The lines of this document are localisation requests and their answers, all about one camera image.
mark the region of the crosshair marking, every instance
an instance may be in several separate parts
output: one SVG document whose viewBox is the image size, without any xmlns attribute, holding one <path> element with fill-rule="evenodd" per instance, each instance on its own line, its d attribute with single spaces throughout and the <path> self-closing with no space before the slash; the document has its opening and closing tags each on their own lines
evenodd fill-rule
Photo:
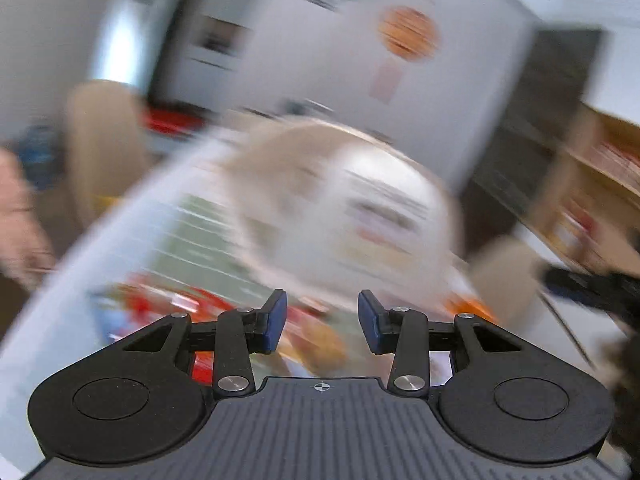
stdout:
<svg viewBox="0 0 640 480">
<path fill-rule="evenodd" d="M 318 383 L 318 384 L 314 384 L 313 386 L 310 386 L 311 388 L 313 388 L 315 391 L 323 393 L 328 391 L 330 388 L 335 388 L 335 386 L 329 386 L 327 383 Z"/>
</svg>

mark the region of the metal pivot screw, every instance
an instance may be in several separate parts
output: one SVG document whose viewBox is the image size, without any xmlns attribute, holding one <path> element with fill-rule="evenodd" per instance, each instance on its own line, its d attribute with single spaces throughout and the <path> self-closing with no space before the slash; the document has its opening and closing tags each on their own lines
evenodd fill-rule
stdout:
<svg viewBox="0 0 640 480">
<path fill-rule="evenodd" d="M 218 387 L 226 392 L 241 392 L 249 385 L 249 381 L 239 375 L 228 375 L 218 381 Z"/>
<path fill-rule="evenodd" d="M 417 375 L 401 375 L 394 381 L 394 385 L 399 390 L 406 392 L 416 392 L 424 388 L 424 379 Z"/>
</svg>

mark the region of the wooden chair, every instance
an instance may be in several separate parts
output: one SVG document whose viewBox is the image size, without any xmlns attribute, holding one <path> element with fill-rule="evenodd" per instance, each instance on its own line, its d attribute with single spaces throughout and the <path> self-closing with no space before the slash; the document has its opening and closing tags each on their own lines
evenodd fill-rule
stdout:
<svg viewBox="0 0 640 480">
<path fill-rule="evenodd" d="M 142 106 L 114 81 L 78 85 L 67 108 L 67 171 L 78 216 L 87 227 L 151 167 L 140 127 Z"/>
<path fill-rule="evenodd" d="M 471 285 L 498 323 L 511 324 L 523 315 L 540 288 L 542 258 L 512 236 L 496 238 L 469 262 Z"/>
</svg>

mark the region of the ribbed black surface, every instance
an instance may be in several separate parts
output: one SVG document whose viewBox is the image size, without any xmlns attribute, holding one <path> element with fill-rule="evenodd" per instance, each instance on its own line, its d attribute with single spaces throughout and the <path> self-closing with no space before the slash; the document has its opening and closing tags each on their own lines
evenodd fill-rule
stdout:
<svg viewBox="0 0 640 480">
<path fill-rule="evenodd" d="M 51 460 L 34 480 L 605 480 L 584 458 L 519 468 L 453 440 L 421 400 L 401 399 L 374 379 L 269 379 L 258 393 L 220 402 L 180 449 L 146 463 L 92 468 Z"/>
</svg>

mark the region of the white wall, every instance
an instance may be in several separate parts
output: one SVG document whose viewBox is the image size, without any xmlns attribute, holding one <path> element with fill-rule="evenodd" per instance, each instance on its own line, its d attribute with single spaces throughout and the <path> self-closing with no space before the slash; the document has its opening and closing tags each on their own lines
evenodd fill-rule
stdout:
<svg viewBox="0 0 640 480">
<path fill-rule="evenodd" d="M 0 142 L 33 118 L 60 124 L 86 78 L 109 0 L 0 0 Z"/>
<path fill-rule="evenodd" d="M 640 27 L 611 27 L 607 31 L 584 100 L 640 124 Z"/>
<path fill-rule="evenodd" d="M 563 0 L 546 20 L 606 31 L 583 100 L 640 124 L 640 0 Z"/>
<path fill-rule="evenodd" d="M 512 0 L 361 0 L 331 12 L 305 0 L 263 0 L 229 94 L 231 107 L 272 111 L 310 98 L 338 120 L 391 137 L 396 147 L 457 188 L 502 111 L 529 46 L 534 17 Z M 378 37 L 388 6 L 431 16 L 441 47 L 431 60 L 394 58 Z M 369 97 L 377 70 L 396 62 L 389 105 Z"/>
<path fill-rule="evenodd" d="M 193 0 L 175 36 L 157 97 L 221 112 L 238 58 L 198 46 L 194 40 L 202 33 L 206 16 L 247 27 L 249 10 L 256 5 L 256 0 Z"/>
</svg>

